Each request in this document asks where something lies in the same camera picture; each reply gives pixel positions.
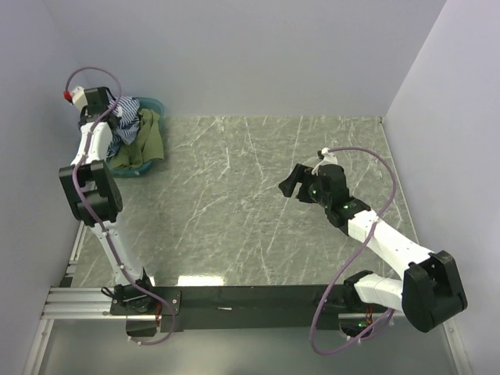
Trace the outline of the olive green tank top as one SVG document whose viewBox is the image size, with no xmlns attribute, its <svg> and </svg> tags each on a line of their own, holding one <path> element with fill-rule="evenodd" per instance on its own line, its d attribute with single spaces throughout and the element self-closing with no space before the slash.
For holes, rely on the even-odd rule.
<svg viewBox="0 0 500 375">
<path fill-rule="evenodd" d="M 107 163 L 111 171 L 135 175 L 153 161 L 162 160 L 162 120 L 154 109 L 140 107 L 127 128 L 120 126 L 108 150 Z"/>
</svg>

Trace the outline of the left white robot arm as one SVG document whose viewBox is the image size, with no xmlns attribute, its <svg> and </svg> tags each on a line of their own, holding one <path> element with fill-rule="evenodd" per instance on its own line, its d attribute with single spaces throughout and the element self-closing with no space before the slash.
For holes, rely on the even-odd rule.
<svg viewBox="0 0 500 375">
<path fill-rule="evenodd" d="M 102 287 L 113 308 L 123 315 L 162 311 L 144 267 L 124 240 L 120 227 L 123 200 L 106 164 L 112 129 L 118 118 L 109 110 L 116 101 L 106 87 L 75 87 L 65 99 L 80 111 L 80 144 L 69 166 L 59 169 L 59 180 L 73 216 L 96 236 L 108 258 L 115 286 Z"/>
</svg>

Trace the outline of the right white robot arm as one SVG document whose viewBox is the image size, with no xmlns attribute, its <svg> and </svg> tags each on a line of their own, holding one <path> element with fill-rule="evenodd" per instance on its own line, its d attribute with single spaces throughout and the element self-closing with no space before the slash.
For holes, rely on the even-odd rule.
<svg viewBox="0 0 500 375">
<path fill-rule="evenodd" d="M 365 202 L 350 194 L 345 172 L 336 164 L 298 164 L 278 185 L 286 198 L 320 205 L 334 227 L 366 243 L 397 274 L 385 278 L 362 271 L 331 288 L 326 302 L 359 312 L 367 305 L 400 311 L 419 331 L 428 332 L 464 311 L 466 293 L 455 259 L 446 251 L 418 245 L 380 220 Z"/>
</svg>

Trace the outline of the blue white striped tank top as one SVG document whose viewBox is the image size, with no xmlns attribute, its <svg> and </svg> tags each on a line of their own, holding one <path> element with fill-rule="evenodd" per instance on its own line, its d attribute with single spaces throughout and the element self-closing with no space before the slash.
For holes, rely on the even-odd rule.
<svg viewBox="0 0 500 375">
<path fill-rule="evenodd" d="M 112 140 L 107 150 L 107 158 L 112 158 L 122 145 L 130 145 L 139 131 L 140 101 L 136 97 L 122 96 L 112 111 L 118 119 L 118 124 L 112 130 Z"/>
</svg>

